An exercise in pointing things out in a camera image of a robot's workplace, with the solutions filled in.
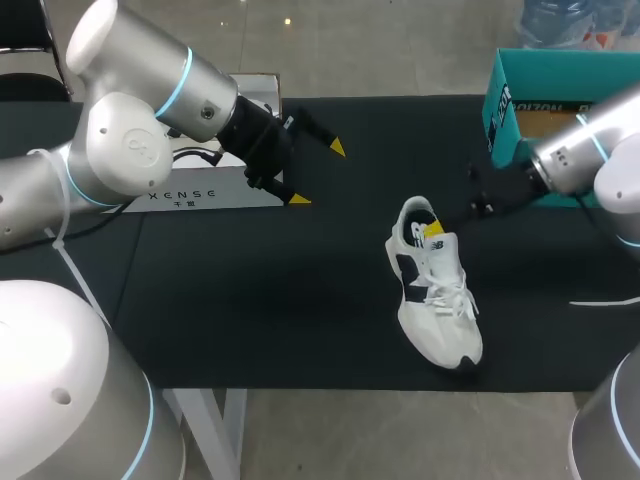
black cable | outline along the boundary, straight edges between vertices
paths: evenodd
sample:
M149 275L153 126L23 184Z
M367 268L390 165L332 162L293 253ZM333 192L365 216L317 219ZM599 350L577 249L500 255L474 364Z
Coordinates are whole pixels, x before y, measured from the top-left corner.
M78 238L86 237L91 235L92 233L97 232L101 228L106 227L111 222L113 222L116 218L122 215L129 205L132 202L123 203L120 205L113 213L107 215L107 218L102 220L101 222L95 224L93 227L89 227L85 230L81 230L79 232L70 233L64 237L64 240L76 240ZM34 242L25 243L24 245L18 245L13 248L7 248L5 250L0 251L0 255L9 255L10 253L21 252L22 250L28 250L30 248L40 247L42 245L51 245L55 241L55 238L43 238L42 240L36 240Z
M202 158L205 162L210 165L216 167L222 158L222 153L214 152L213 150L209 150L207 148L194 149L190 147L180 148L173 152L173 161L180 160L183 157L188 157L191 155L195 155L197 157Z

white table leg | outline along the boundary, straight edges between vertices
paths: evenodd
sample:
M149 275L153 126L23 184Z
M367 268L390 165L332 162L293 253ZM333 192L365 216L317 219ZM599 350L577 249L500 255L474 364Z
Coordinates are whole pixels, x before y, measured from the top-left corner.
M242 457L242 438L244 435L244 418L247 413L247 389L229 388L224 402L223 420L233 453L240 463Z
M240 480L240 463L213 391L180 388L173 392L213 480Z

shoe tongue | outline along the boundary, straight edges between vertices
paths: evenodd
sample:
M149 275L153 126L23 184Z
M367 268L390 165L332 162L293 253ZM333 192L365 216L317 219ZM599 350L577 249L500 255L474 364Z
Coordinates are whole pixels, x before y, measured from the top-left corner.
M425 248L429 254L431 274L445 282L460 279L460 258L458 257L458 237L455 233L441 233L429 237Z

sneaker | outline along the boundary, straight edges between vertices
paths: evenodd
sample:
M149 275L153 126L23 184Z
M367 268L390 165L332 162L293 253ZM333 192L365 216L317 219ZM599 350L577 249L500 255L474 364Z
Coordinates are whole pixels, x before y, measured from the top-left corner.
M472 370L482 358L482 336L456 234L444 233L427 199L413 197L385 246L402 283L398 320L413 346L435 365Z

tiled floor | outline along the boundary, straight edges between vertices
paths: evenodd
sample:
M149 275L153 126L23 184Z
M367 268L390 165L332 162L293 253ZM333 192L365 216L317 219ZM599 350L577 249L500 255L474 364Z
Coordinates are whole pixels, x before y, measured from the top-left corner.
M521 0L130 0L219 68L293 96L480 93ZM89 0L47 0L64 52ZM285 25L285 19L291 23ZM0 72L55 73L40 54ZM77 98L82 85L73 81ZM253 391L245 480L569 479L571 394ZM197 452L187 480L206 479Z

